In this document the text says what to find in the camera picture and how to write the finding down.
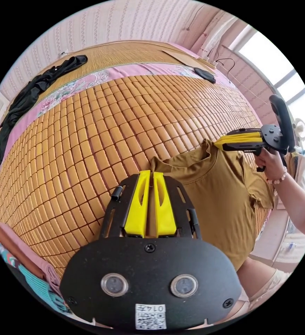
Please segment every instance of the hand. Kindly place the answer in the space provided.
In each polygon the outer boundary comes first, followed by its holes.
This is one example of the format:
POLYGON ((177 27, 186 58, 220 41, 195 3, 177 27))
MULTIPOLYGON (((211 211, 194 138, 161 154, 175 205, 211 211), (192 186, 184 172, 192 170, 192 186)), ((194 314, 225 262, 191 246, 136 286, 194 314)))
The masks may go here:
POLYGON ((259 156, 255 156, 255 163, 260 168, 266 167, 264 173, 269 180, 279 180, 284 174, 284 165, 276 150, 272 150, 272 153, 270 153, 262 148, 259 156))

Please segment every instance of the t-shirt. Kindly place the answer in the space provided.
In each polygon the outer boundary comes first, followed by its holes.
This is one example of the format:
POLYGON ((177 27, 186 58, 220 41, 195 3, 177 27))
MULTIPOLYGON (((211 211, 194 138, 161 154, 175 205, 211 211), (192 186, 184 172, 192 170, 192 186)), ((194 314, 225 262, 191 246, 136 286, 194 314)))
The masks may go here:
POLYGON ((255 206, 273 208, 273 192, 262 176, 240 153, 221 151, 210 140, 164 161, 154 157, 151 169, 183 184, 203 240, 224 252, 238 270, 255 245, 255 206))

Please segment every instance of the qr code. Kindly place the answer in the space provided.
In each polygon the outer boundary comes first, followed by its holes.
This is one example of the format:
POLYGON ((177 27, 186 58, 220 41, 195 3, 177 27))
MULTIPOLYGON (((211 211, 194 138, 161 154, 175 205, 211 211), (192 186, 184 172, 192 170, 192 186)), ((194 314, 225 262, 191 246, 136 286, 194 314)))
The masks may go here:
POLYGON ((136 329, 166 329, 165 305, 135 305, 136 329))

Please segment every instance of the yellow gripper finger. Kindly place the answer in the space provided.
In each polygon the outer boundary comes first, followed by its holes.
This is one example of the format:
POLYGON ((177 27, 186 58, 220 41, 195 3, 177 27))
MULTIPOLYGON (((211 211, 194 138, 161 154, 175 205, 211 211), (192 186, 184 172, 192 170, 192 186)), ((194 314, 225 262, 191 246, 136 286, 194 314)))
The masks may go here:
POLYGON ((149 181, 150 170, 140 171, 125 224, 127 235, 141 236, 143 238, 146 235, 149 181))
POLYGON ((174 236, 177 227, 163 173, 154 172, 153 179, 157 237, 174 236))
POLYGON ((224 135, 221 136, 214 145, 223 150, 224 144, 232 143, 253 143, 253 142, 263 142, 261 133, 247 133, 247 134, 235 134, 235 135, 224 135))

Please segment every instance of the wall socket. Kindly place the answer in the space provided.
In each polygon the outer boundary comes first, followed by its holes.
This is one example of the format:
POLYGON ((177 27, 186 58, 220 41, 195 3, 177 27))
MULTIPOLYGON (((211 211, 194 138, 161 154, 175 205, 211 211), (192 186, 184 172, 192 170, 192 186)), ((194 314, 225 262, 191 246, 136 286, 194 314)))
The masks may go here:
POLYGON ((59 58, 62 58, 64 56, 66 56, 69 53, 68 49, 65 49, 64 51, 62 51, 61 53, 58 54, 59 58))

